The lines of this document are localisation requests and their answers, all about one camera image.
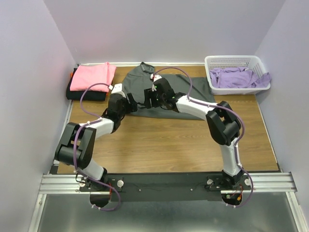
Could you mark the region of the dark grey t-shirt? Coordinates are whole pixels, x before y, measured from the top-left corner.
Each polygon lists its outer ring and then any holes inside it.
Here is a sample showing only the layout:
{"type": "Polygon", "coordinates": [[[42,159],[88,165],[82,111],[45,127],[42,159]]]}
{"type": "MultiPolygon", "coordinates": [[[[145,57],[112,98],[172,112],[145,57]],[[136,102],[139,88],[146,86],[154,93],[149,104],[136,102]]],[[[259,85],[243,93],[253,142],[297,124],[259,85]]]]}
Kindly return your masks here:
{"type": "MultiPolygon", "coordinates": [[[[122,85],[123,92],[131,93],[133,99],[137,102],[137,111],[131,113],[134,116],[151,117],[151,118],[167,118],[167,119],[189,119],[199,120],[198,117],[188,113],[177,113],[173,110],[168,110],[165,105],[159,107],[145,108],[146,89],[151,89],[153,82],[150,80],[151,74],[155,72],[155,67],[142,62],[139,66],[132,69],[125,76],[122,85]]],[[[215,102],[215,98],[211,93],[211,88],[205,77],[194,77],[189,79],[184,74],[163,74],[159,73],[162,78],[165,78],[173,92],[171,97],[178,97],[181,94],[190,93],[190,97],[205,101],[215,102]]]]}

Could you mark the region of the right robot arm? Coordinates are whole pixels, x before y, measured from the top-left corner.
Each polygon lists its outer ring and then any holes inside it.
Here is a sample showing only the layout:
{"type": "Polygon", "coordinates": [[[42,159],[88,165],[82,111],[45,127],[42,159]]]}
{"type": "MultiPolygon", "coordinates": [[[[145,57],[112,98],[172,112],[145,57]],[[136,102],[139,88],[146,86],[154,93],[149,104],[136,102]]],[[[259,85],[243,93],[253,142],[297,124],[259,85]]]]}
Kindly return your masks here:
{"type": "Polygon", "coordinates": [[[225,189],[234,189],[244,174],[239,158],[238,142],[241,138],[241,120],[225,101],[214,104],[175,93],[166,78],[152,74],[153,85],[144,91],[146,108],[165,107],[177,113],[186,113],[208,124],[212,139],[219,145],[223,170],[219,178],[225,189]]]}

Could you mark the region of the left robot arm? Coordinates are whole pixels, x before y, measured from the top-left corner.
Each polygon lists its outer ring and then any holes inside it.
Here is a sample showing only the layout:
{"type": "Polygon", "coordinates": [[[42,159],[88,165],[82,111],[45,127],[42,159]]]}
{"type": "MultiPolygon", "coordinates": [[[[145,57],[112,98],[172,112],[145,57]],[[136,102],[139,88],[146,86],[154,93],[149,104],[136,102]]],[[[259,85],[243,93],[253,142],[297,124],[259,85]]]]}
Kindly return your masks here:
{"type": "Polygon", "coordinates": [[[95,121],[84,124],[68,123],[55,151],[55,160],[73,166],[76,172],[87,177],[97,191],[109,188],[108,172],[92,158],[95,140],[114,133],[125,115],[137,111],[137,102],[131,93],[110,96],[108,107],[95,121]]]}

